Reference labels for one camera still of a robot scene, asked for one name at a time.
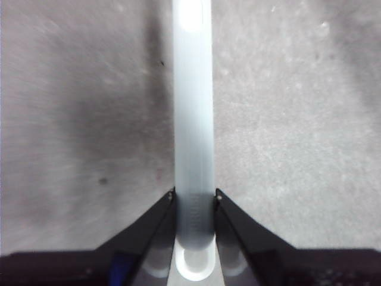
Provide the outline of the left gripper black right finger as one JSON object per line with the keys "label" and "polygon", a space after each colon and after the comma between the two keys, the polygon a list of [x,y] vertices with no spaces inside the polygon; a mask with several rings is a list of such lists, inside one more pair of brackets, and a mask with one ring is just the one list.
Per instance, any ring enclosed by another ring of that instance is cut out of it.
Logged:
{"label": "left gripper black right finger", "polygon": [[220,189],[214,200],[214,228],[225,285],[285,285],[282,255],[296,248],[250,217]]}

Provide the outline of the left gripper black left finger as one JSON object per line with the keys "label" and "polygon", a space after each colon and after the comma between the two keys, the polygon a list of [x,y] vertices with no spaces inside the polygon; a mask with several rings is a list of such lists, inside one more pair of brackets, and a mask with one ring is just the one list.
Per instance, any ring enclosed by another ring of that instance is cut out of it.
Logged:
{"label": "left gripper black left finger", "polygon": [[101,265],[89,285],[167,285],[176,203],[171,189],[130,226],[97,247]]}

